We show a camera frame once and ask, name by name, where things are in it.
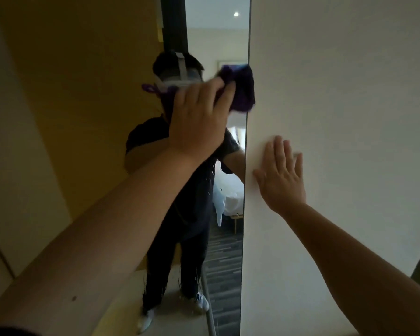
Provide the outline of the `person's right hand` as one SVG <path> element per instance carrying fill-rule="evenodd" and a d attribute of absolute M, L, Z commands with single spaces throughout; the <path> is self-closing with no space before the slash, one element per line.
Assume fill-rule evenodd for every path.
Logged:
<path fill-rule="evenodd" d="M 303 154 L 293 152 L 294 170 L 283 166 L 282 136 L 275 136 L 266 143 L 261 165 L 258 169 L 266 171 L 266 185 L 258 187 L 268 207 L 284 219 L 299 207 L 306 204 L 306 192 L 303 181 Z"/>

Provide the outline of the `person's left hand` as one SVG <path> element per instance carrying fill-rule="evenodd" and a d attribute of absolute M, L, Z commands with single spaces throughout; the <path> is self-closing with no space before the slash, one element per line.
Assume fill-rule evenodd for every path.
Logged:
<path fill-rule="evenodd" d="M 203 163 L 224 140 L 228 117 L 215 114 L 224 86 L 216 77 L 180 88 L 175 95 L 169 147 L 192 165 Z"/>

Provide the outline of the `purple cleaning cloth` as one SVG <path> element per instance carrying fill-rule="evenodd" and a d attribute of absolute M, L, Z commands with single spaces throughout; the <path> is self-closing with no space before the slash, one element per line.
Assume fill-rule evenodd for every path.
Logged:
<path fill-rule="evenodd" d="M 224 65 L 217 73 L 217 77 L 224 81 L 224 85 L 235 82 L 236 90 L 230 111 L 247 113 L 256 103 L 254 95 L 253 72 L 249 65 Z M 160 98 L 165 115 L 172 116 L 174 99 L 177 91 L 191 84 L 187 80 L 156 81 L 154 84 L 143 84 L 142 89 Z"/>

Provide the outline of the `person's left forearm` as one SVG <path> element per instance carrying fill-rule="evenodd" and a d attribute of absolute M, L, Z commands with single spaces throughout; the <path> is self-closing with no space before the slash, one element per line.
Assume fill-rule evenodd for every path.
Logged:
<path fill-rule="evenodd" d="M 0 297 L 0 336 L 91 336 L 211 154 L 168 148 L 90 207 Z"/>

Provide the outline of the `person's right forearm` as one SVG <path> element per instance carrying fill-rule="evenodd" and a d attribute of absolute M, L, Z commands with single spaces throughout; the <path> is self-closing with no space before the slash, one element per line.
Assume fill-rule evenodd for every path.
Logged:
<path fill-rule="evenodd" d="M 274 205 L 360 336 L 420 336 L 420 285 L 304 203 Z"/>

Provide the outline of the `tall wall mirror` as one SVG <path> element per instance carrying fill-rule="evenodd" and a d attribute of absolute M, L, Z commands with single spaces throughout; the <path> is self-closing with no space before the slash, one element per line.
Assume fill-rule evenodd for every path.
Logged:
<path fill-rule="evenodd" d="M 155 0 L 0 0 L 0 247 L 18 276 L 149 156 L 142 82 Z"/>

